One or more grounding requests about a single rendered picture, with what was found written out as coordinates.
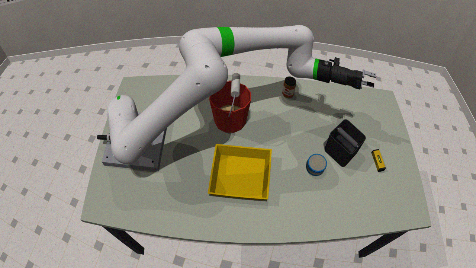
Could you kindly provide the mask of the yellow square tray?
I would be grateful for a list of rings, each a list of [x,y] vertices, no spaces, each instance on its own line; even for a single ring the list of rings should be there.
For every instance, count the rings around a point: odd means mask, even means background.
[[[216,144],[208,194],[268,200],[272,149]]]

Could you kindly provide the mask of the paprika spice jar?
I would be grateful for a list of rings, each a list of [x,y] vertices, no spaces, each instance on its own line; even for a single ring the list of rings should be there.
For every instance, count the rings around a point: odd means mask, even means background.
[[[286,77],[284,80],[282,94],[286,98],[293,98],[296,87],[296,79],[293,77]]]

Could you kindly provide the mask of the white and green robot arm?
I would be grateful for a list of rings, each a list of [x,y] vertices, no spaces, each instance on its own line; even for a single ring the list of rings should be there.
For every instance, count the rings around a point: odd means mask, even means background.
[[[97,139],[111,143],[112,154],[120,163],[135,163],[169,125],[225,86],[228,68],[221,57],[289,48],[289,73],[317,80],[319,59],[312,57],[313,42],[313,33],[303,25],[192,29],[179,44],[185,71],[139,115],[130,96],[114,98],[107,108],[109,133],[97,135]]]

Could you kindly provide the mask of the yellow pocket level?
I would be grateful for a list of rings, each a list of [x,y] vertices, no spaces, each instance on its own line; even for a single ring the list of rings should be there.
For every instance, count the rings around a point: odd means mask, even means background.
[[[386,169],[386,167],[385,167],[385,164],[383,162],[380,150],[379,149],[373,150],[371,152],[371,154],[373,156],[377,171],[378,172],[384,171]]]

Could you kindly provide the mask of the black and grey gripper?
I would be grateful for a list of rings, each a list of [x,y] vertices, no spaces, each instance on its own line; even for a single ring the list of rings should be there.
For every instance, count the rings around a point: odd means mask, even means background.
[[[334,62],[332,66],[332,61]],[[349,68],[340,66],[340,59],[335,57],[334,60],[319,60],[317,69],[317,81],[329,83],[330,80],[333,83],[352,86],[355,89],[362,89],[362,85],[374,87],[374,83],[363,81],[364,75],[376,78],[376,74],[365,71],[352,71]]]

